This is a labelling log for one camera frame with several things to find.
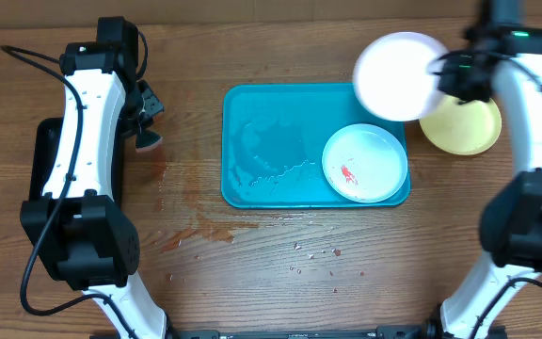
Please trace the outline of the green and pink sponge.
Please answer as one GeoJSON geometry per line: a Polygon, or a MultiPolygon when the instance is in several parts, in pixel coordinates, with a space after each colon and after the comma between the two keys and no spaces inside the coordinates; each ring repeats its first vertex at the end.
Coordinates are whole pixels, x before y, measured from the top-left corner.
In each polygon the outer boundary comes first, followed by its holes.
{"type": "Polygon", "coordinates": [[[140,129],[135,135],[135,150],[145,153],[154,150],[162,143],[163,138],[148,129],[140,129]]]}

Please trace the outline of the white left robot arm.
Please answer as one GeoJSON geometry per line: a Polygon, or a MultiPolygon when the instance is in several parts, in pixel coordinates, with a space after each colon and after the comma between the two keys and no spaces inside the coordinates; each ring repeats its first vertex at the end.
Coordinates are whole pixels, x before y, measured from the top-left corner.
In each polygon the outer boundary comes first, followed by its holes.
{"type": "Polygon", "coordinates": [[[59,58],[16,47],[8,53],[65,89],[63,117],[39,125],[21,207],[29,263],[42,263],[79,301],[95,301],[119,338],[169,338],[168,316],[137,271],[136,226],[121,210],[125,139],[145,150],[160,140],[151,124],[163,106],[143,78],[147,43],[72,43],[59,58]]]}

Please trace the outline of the light blue plate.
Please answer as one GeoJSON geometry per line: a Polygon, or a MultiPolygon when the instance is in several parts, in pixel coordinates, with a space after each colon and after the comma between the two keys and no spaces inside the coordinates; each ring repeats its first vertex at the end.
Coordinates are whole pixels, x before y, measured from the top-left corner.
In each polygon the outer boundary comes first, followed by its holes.
{"type": "Polygon", "coordinates": [[[383,202],[406,181],[407,153],[389,131],[371,124],[352,124],[328,140],[322,169],[330,186],[348,200],[383,202]]]}

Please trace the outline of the yellow plate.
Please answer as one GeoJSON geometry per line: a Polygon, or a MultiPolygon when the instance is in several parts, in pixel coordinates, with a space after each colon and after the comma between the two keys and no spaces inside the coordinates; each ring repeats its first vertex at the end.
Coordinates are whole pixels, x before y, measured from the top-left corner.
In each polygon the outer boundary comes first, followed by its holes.
{"type": "Polygon", "coordinates": [[[502,130],[502,116],[496,103],[472,101],[460,104],[445,96],[430,115],[420,119],[427,139],[446,153],[476,155],[491,148],[502,130]]]}

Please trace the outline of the white plate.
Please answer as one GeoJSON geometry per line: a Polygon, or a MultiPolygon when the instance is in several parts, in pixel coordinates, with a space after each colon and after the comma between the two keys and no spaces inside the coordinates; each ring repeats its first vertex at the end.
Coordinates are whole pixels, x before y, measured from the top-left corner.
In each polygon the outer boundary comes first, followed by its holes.
{"type": "Polygon", "coordinates": [[[396,32],[371,43],[359,56],[353,85],[360,104],[386,121],[415,121],[432,113],[444,94],[438,90],[439,59],[447,48],[415,32],[396,32]]]}

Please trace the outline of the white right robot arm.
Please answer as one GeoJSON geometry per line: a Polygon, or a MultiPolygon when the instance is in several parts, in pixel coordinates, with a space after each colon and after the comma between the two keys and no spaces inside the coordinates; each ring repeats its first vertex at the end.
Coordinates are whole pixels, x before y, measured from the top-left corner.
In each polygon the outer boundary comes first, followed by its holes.
{"type": "Polygon", "coordinates": [[[497,95],[504,107],[514,177],[485,207],[482,254],[428,325],[428,338],[503,338],[491,325],[542,274],[542,29],[469,29],[465,49],[441,57],[439,89],[463,104],[497,95]]]}

